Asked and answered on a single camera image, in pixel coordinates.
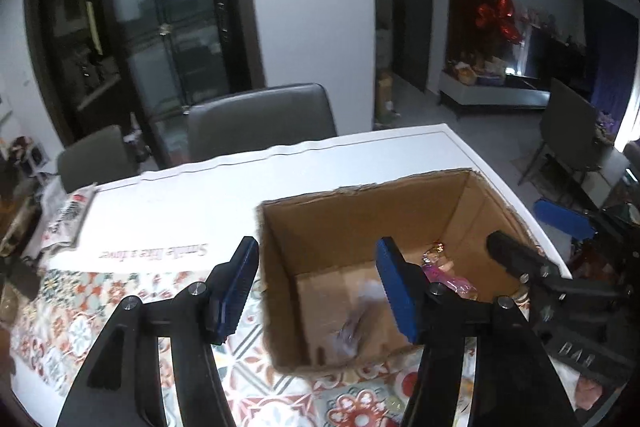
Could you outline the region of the right hand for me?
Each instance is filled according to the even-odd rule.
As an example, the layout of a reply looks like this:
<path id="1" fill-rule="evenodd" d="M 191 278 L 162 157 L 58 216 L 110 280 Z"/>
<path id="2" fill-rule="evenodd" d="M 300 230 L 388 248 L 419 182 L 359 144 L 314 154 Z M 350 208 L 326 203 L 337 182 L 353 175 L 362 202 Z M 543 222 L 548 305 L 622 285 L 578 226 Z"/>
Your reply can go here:
<path id="1" fill-rule="evenodd" d="M 575 388 L 577 410 L 591 411 L 605 395 L 606 389 L 596 381 L 580 375 Z"/>

